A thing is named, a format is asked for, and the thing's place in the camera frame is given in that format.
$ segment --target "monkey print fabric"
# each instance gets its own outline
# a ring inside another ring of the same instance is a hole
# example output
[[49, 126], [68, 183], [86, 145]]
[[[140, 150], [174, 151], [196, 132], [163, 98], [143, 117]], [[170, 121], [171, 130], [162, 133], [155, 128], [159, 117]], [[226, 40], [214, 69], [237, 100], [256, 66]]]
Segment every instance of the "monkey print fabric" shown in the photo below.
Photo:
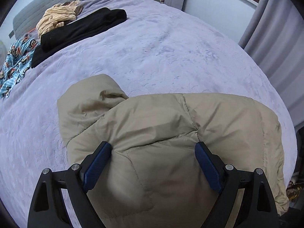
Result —
[[8, 97], [11, 89], [24, 78], [39, 44], [31, 37], [21, 38], [12, 44], [0, 71], [0, 98]]

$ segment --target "quilted headboard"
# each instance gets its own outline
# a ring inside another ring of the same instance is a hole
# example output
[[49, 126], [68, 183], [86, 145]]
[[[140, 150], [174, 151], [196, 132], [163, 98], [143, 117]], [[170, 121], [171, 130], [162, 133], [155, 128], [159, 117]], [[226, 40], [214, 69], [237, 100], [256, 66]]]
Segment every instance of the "quilted headboard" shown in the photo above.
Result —
[[71, 0], [34, 0], [22, 9], [13, 19], [13, 29], [16, 39], [36, 27], [45, 10], [57, 4]]

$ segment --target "blue armrest pad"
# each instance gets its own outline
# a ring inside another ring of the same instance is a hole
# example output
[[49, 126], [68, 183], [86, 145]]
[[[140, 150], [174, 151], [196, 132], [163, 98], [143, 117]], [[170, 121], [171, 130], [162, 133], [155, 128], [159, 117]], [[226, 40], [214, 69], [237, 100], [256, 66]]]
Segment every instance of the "blue armrest pad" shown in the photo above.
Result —
[[220, 181], [221, 176], [216, 170], [215, 166], [212, 164], [211, 159], [199, 143], [195, 145], [195, 157], [203, 170], [203, 173], [209, 183], [210, 188], [220, 193], [223, 188]]
[[93, 160], [88, 170], [84, 174], [82, 188], [85, 193], [95, 187], [97, 180], [103, 171], [105, 165], [111, 157], [112, 147], [109, 143], [106, 143], [100, 152], [97, 154], [96, 158]]

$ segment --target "fuzzy bedspread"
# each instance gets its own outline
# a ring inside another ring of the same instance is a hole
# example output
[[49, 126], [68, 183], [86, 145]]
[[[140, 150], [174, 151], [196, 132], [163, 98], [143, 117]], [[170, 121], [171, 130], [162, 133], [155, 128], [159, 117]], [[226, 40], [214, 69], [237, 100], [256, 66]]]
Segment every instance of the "fuzzy bedspread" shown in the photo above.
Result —
[[[200, 19], [153, 0], [82, 4], [80, 17], [106, 6], [124, 9], [128, 19], [28, 70], [10, 96], [0, 100], [0, 198], [20, 228], [26, 228], [41, 171], [69, 167], [58, 128], [57, 99], [72, 84], [101, 73], [114, 78], [129, 97], [216, 92], [263, 103], [282, 126], [287, 185], [297, 156], [290, 115], [261, 69], [235, 42]], [[69, 202], [67, 209], [79, 227]]]

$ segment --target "metal screw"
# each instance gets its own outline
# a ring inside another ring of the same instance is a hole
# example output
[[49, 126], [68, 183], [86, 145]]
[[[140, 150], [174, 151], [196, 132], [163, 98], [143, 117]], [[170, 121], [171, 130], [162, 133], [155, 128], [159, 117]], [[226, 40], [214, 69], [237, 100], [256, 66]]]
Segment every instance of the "metal screw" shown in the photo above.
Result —
[[263, 174], [263, 170], [260, 169], [260, 168], [257, 168], [257, 169], [256, 169], [256, 172], [257, 172], [259, 175], [262, 175], [262, 174]]
[[49, 168], [45, 168], [45, 169], [43, 169], [43, 171], [42, 171], [42, 174], [48, 174], [49, 173], [49, 171], [50, 171], [50, 169]]
[[79, 169], [79, 164], [72, 165], [72, 170], [78, 170], [78, 169]]
[[227, 164], [227, 165], [225, 166], [225, 168], [226, 168], [227, 170], [233, 170], [233, 165], [232, 165], [232, 164]]

